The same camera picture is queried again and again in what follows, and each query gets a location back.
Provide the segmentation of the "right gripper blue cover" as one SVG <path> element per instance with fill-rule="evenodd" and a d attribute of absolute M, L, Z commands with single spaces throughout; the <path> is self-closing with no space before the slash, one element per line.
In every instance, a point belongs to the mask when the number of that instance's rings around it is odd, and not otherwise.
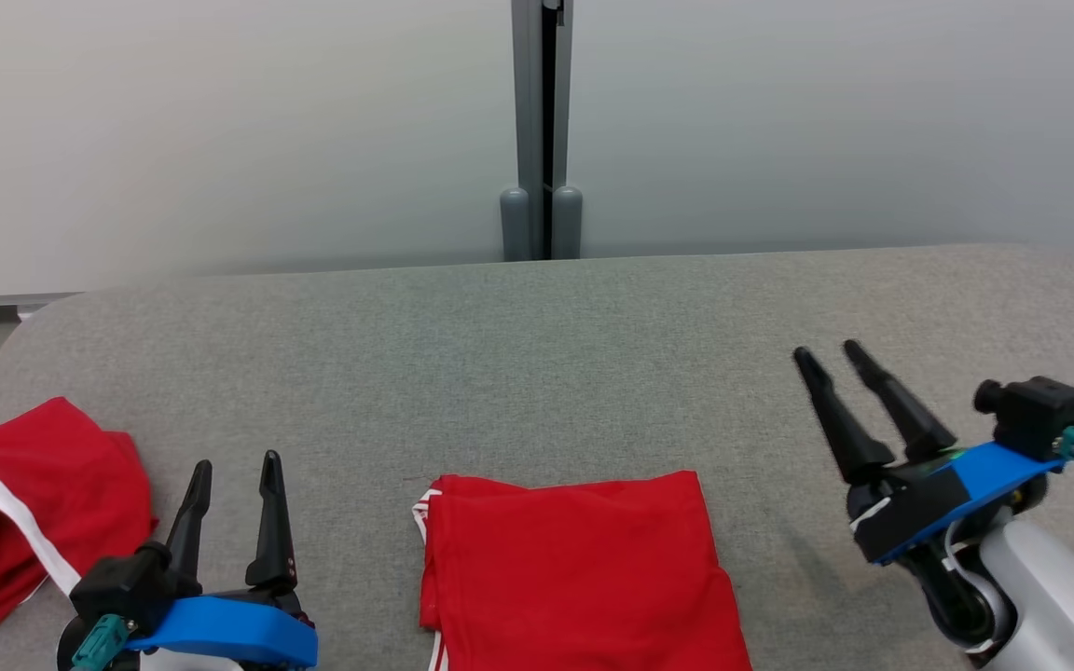
<path fill-rule="evenodd" d="M 845 340 L 845 355 L 862 385 L 877 396 L 904 444 L 908 462 L 925 462 L 954 449 L 957 437 L 894 374 L 871 358 L 858 340 Z M 809 348 L 793 350 L 794 365 L 844 483 L 871 484 L 894 455 L 865 431 L 839 398 L 830 374 Z M 960 451 L 950 462 L 921 476 L 853 519 L 850 529 L 866 561 L 890 564 L 909 548 L 933 538 L 950 524 L 1002 500 L 1028 481 L 1060 472 L 1066 460 L 1036 461 L 998 443 Z"/>

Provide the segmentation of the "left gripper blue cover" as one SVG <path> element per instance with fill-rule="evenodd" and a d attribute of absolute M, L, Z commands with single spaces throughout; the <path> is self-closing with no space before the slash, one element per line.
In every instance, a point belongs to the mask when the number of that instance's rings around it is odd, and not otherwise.
<path fill-rule="evenodd" d="M 212 502 L 213 464 L 201 460 L 168 534 L 168 568 L 195 579 L 200 533 Z M 170 587 L 77 587 L 76 618 L 57 645 L 60 670 L 310 670 L 315 625 L 299 602 L 296 554 L 281 455 L 261 467 L 261 514 L 252 589 L 188 595 Z"/>

